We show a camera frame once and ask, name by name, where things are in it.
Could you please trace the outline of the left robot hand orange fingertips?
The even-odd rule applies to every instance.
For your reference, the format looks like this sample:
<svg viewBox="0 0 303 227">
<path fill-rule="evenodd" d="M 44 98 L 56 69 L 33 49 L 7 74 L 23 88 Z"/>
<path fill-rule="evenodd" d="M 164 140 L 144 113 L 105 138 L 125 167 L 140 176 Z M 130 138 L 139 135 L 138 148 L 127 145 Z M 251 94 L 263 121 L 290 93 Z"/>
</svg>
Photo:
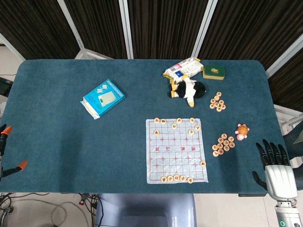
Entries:
<svg viewBox="0 0 303 227">
<path fill-rule="evenodd" d="M 28 161 L 25 160 L 18 166 L 14 168 L 10 168 L 7 170 L 3 170 L 2 161 L 4 157 L 4 151 L 6 147 L 7 138 L 12 130 L 11 126 L 7 126 L 6 124 L 0 127 L 0 178 L 5 178 L 9 175 L 15 174 L 19 171 L 22 171 L 28 164 Z"/>
</svg>

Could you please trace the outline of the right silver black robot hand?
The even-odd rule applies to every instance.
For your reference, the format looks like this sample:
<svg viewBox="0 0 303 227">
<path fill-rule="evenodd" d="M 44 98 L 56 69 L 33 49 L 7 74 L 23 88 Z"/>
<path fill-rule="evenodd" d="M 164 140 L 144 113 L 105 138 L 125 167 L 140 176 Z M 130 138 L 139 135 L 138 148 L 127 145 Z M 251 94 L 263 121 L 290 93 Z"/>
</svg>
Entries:
<svg viewBox="0 0 303 227">
<path fill-rule="evenodd" d="M 291 201 L 298 196 L 295 175 L 288 154 L 282 145 L 275 145 L 263 139 L 264 146 L 258 142 L 261 163 L 265 173 L 262 181 L 256 171 L 252 171 L 255 182 L 265 189 L 276 201 Z"/>
</svg>

